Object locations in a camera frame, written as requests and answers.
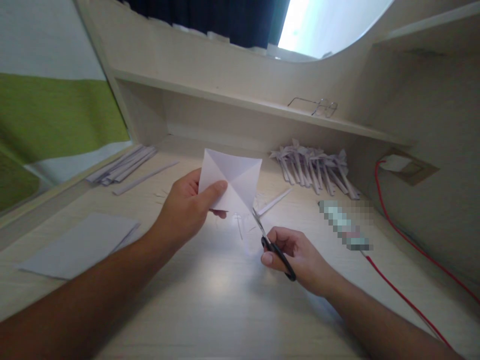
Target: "black scissors handle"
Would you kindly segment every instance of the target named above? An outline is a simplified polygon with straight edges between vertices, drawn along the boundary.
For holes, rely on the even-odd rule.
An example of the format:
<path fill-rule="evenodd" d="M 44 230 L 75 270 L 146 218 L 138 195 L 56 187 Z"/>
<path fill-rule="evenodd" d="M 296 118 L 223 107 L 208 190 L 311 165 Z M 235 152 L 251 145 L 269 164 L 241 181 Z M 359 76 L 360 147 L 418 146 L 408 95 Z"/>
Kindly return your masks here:
<path fill-rule="evenodd" d="M 290 280 L 290 281 L 295 281 L 297 280 L 297 275 L 295 275 L 295 271 L 294 269 L 292 268 L 292 266 L 290 265 L 289 261 L 287 260 L 287 258 L 285 257 L 284 253 L 282 252 L 282 250 L 280 250 L 280 248 L 277 246 L 277 244 L 273 243 L 273 242 L 270 242 L 268 241 L 265 236 L 262 236 L 261 237 L 261 244 L 262 246 L 267 249 L 268 251 L 271 251 L 271 252 L 274 252 L 275 254 L 278 255 L 278 257 L 280 258 L 281 262 L 285 264 L 288 272 L 285 273 L 286 277 Z"/>

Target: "fingernail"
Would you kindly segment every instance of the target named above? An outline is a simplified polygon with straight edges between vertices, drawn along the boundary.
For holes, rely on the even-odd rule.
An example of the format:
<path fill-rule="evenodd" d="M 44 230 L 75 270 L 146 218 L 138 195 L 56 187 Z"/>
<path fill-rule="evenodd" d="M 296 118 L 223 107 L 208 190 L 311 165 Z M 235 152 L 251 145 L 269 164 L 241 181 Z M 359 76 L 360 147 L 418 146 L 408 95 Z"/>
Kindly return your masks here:
<path fill-rule="evenodd" d="M 272 256 L 271 253 L 264 252 L 263 255 L 261 256 L 261 263 L 263 265 L 272 265 L 274 262 L 274 257 Z"/>
<path fill-rule="evenodd" d="M 228 182 L 226 181 L 219 181 L 217 184 L 216 184 L 216 188 L 218 190 L 225 190 L 227 188 L 227 185 L 228 185 Z"/>

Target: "green stripe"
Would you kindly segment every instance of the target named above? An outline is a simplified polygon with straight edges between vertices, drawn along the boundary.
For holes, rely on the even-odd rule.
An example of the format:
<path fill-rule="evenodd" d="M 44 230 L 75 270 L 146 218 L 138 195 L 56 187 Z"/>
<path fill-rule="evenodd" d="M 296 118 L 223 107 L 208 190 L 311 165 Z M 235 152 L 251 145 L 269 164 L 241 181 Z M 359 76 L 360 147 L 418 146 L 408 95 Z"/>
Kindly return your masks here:
<path fill-rule="evenodd" d="M 0 152 L 0 212 L 34 195 L 38 177 Z"/>
<path fill-rule="evenodd" d="M 19 164 L 129 139 L 106 81 L 0 73 L 0 152 Z"/>

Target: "wooden desk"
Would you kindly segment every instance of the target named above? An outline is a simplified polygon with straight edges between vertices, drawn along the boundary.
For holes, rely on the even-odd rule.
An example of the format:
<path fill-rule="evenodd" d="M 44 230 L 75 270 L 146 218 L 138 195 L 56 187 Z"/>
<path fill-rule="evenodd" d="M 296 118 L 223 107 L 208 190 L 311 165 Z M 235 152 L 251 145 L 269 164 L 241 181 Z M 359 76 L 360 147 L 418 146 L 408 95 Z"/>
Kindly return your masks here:
<path fill-rule="evenodd" d="M 238 156 L 262 157 L 256 205 L 285 191 L 278 164 L 267 154 L 168 136 L 158 154 L 124 184 L 179 160 L 180 164 L 115 196 L 114 186 L 93 186 L 39 227 L 0 252 L 0 319 L 19 311 L 63 282 L 21 272 L 14 265 L 27 259 L 91 212 L 141 221 L 145 232 L 162 208 L 172 183 L 202 164 L 204 148 Z M 347 279 L 415 325 L 428 328 L 391 290 L 357 251 L 342 245 L 319 214 L 323 191 L 296 185 L 262 217 L 268 231 L 279 225 L 303 231 L 325 259 Z M 468 358 L 480 357 L 480 308 L 449 278 L 427 263 L 396 235 L 386 221 L 361 202 L 338 190 L 335 199 L 351 214 L 373 243 L 370 255 L 384 274 L 437 326 L 451 345 Z M 260 263 L 260 231 L 251 217 L 234 214 L 221 220 L 209 215 L 200 233 L 155 276 L 124 316 L 99 359 L 135 357 L 287 358 L 367 355 L 323 299 L 291 283 Z"/>

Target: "green and white fabric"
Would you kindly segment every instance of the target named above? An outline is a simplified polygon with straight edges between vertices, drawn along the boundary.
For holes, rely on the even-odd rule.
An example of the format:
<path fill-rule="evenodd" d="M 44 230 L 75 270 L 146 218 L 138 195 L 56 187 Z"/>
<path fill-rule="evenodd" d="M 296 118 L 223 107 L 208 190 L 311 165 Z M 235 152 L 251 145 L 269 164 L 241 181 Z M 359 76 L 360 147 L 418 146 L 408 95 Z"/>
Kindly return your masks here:
<path fill-rule="evenodd" d="M 72 0 L 2 0 L 0 54 L 0 211 L 131 145 Z"/>

